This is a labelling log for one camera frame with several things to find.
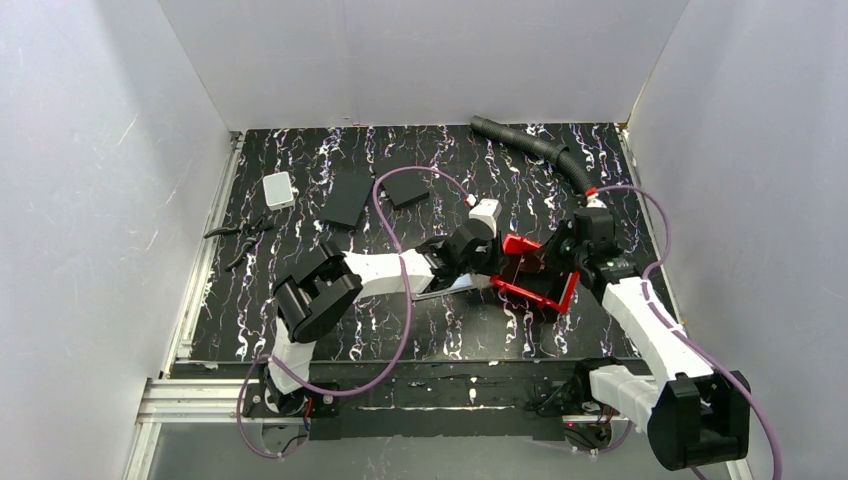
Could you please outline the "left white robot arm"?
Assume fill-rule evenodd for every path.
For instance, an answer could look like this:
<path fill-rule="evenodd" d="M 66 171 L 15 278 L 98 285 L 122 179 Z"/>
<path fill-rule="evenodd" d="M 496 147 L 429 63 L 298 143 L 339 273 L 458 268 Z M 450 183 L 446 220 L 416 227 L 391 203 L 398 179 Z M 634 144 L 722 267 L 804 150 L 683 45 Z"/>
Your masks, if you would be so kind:
<path fill-rule="evenodd" d="M 263 369 L 263 400 L 290 415 L 304 403 L 316 342 L 358 300 L 409 292 L 413 300 L 483 289 L 502 267 L 497 232 L 499 201 L 482 199 L 450 235 L 433 237 L 400 254 L 344 252 L 322 242 L 274 284 L 276 336 Z"/>

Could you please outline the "grey leather card holder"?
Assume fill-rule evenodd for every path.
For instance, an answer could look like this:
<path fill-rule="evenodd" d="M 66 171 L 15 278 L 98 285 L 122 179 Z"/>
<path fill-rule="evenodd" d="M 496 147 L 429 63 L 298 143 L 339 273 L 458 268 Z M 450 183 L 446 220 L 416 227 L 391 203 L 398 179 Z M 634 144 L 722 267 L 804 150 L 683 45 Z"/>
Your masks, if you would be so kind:
<path fill-rule="evenodd" d="M 446 295 L 457 294 L 470 290 L 483 290 L 491 286 L 491 277 L 475 273 L 465 274 L 458 277 L 450 286 L 436 289 L 433 291 L 414 293 L 412 299 L 420 301 L 425 299 L 437 298 Z"/>

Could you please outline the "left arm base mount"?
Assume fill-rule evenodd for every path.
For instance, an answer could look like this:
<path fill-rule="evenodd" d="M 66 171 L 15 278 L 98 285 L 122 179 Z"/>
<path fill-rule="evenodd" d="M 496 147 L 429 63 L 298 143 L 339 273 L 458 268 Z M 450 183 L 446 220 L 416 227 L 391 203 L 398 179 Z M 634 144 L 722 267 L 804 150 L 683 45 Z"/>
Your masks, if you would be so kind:
<path fill-rule="evenodd" d="M 281 394 L 272 385 L 250 383 L 243 399 L 242 415 L 247 418 L 333 418 L 339 413 L 334 396 L 298 389 Z"/>

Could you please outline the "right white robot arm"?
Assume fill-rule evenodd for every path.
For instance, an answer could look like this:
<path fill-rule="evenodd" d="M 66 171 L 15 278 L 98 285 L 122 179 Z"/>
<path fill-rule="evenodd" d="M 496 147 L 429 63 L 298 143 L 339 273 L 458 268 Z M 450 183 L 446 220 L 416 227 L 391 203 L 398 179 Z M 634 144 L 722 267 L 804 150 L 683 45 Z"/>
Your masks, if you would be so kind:
<path fill-rule="evenodd" d="M 616 240 L 617 223 L 598 198 L 560 223 L 544 246 L 545 264 L 580 283 L 636 345 L 652 378 L 633 374 L 614 357 L 574 367 L 565 401 L 609 407 L 646 432 L 659 463 L 670 471 L 740 460 L 749 448 L 747 380 L 723 374 L 688 343 L 680 325 L 652 297 L 653 288 Z"/>

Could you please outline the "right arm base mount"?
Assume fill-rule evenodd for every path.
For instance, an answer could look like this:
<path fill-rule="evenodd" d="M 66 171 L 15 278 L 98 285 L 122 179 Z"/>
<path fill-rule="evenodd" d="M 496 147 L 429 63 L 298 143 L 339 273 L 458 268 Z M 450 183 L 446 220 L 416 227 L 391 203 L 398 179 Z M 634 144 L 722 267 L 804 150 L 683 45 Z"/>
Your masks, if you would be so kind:
<path fill-rule="evenodd" d="M 568 383 L 553 384 L 529 400 L 526 412 L 540 418 L 560 419 L 569 448 L 575 453 L 597 457 L 612 452 L 624 444 L 636 430 L 627 420 L 620 433 L 615 433 L 613 422 L 622 419 L 614 407 L 590 400 Z"/>

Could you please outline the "red plastic bin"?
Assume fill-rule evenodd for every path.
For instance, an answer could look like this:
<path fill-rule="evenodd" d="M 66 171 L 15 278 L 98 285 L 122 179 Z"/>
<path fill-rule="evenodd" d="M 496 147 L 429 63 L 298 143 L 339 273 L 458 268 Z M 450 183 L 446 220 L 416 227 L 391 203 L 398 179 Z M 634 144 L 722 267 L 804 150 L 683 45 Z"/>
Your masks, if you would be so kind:
<path fill-rule="evenodd" d="M 541 243 L 508 233 L 502 242 L 506 266 L 490 277 L 497 290 L 529 300 L 540 309 L 567 314 L 580 274 L 573 268 L 560 268 L 544 259 Z"/>

